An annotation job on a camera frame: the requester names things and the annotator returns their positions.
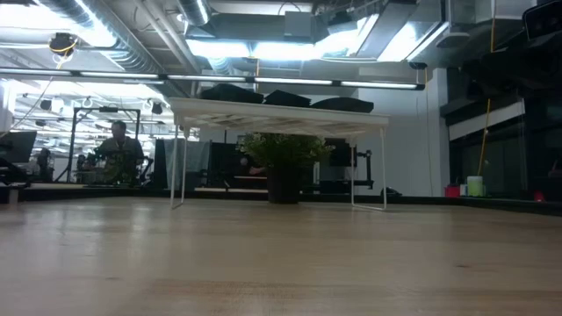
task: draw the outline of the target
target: plant pot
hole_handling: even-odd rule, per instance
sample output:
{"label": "plant pot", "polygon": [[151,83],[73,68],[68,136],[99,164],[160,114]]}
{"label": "plant pot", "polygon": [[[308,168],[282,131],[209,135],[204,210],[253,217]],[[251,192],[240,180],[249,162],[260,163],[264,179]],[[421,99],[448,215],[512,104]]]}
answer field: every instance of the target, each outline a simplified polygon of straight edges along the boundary
{"label": "plant pot", "polygon": [[267,191],[270,203],[297,204],[300,195],[299,168],[268,168]]}

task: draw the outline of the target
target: green leaves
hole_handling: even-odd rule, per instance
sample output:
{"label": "green leaves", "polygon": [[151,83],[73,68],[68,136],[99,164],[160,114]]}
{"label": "green leaves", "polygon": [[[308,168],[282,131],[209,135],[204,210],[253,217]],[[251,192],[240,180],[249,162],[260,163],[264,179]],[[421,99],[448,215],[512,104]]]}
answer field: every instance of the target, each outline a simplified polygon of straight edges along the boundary
{"label": "green leaves", "polygon": [[318,137],[277,133],[249,133],[241,144],[241,151],[264,167],[312,165],[333,149]]}

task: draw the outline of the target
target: red object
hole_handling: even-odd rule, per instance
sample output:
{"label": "red object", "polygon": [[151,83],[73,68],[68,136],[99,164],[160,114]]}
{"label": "red object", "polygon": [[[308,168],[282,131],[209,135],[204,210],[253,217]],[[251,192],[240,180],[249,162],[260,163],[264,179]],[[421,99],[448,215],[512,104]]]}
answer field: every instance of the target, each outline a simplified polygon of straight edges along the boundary
{"label": "red object", "polygon": [[544,194],[541,191],[535,191],[535,202],[544,202]]}
{"label": "red object", "polygon": [[458,185],[447,185],[445,187],[445,197],[446,198],[459,198],[460,197],[460,186],[458,186]]}

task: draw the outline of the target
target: white table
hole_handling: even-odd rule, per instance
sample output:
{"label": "white table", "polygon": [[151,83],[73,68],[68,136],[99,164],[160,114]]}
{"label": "white table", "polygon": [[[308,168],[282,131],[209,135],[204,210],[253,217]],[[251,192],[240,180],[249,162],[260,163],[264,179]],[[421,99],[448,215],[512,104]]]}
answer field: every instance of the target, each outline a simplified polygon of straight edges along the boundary
{"label": "white table", "polygon": [[[176,125],[174,158],[172,162],[172,174],[174,176],[172,176],[172,189],[170,193],[170,206],[172,209],[184,202],[185,154],[187,152],[187,138],[190,128],[192,127],[343,138],[350,143],[352,168],[355,165],[353,147],[357,143],[357,137],[365,133],[379,131],[382,144],[383,207],[378,208],[367,205],[357,205],[355,203],[355,185],[353,184],[355,181],[354,169],[351,172],[351,204],[355,207],[370,210],[383,211],[386,209],[385,129],[388,126],[387,115],[179,97],[170,98],[169,104],[174,113],[174,124]],[[186,142],[184,147],[182,199],[178,205],[174,205],[177,134],[179,126],[184,127]]]}

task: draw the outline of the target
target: potted plant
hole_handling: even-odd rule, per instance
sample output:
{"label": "potted plant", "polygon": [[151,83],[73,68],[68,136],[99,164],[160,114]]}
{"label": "potted plant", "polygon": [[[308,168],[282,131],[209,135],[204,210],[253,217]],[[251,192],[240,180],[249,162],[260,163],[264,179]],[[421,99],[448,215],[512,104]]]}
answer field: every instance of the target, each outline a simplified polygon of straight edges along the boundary
{"label": "potted plant", "polygon": [[271,203],[299,202],[304,167],[312,166],[333,149],[314,136],[277,133],[249,133],[241,142],[241,151],[266,168]]}

